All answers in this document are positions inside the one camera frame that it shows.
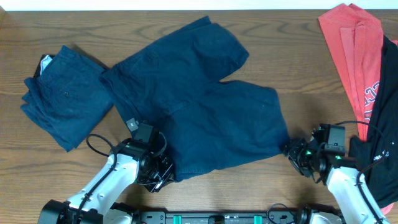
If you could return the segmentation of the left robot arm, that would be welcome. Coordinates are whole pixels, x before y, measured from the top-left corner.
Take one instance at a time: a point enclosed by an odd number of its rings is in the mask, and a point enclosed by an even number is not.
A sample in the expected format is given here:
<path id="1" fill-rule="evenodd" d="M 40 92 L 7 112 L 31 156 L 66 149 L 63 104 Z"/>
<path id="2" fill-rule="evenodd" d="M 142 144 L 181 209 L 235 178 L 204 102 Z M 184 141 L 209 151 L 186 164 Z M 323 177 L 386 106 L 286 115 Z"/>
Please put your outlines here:
<path id="1" fill-rule="evenodd" d="M 65 202 L 48 201 L 39 223 L 140 223 L 139 212 L 116 200 L 131 185 L 158 192 L 172 182 L 174 162 L 155 144 L 126 139 L 111 148 L 104 167 Z"/>

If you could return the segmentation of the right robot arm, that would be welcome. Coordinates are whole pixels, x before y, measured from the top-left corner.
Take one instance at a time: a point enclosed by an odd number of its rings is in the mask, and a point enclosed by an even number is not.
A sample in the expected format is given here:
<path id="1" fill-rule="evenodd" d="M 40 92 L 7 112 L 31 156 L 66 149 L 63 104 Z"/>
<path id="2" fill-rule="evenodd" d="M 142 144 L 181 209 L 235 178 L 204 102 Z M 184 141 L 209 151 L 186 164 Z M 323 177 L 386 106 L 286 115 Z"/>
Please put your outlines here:
<path id="1" fill-rule="evenodd" d="M 337 201 L 345 223 L 388 223 L 345 147 L 313 139 L 291 139 L 281 147 L 299 174 L 324 184 Z"/>

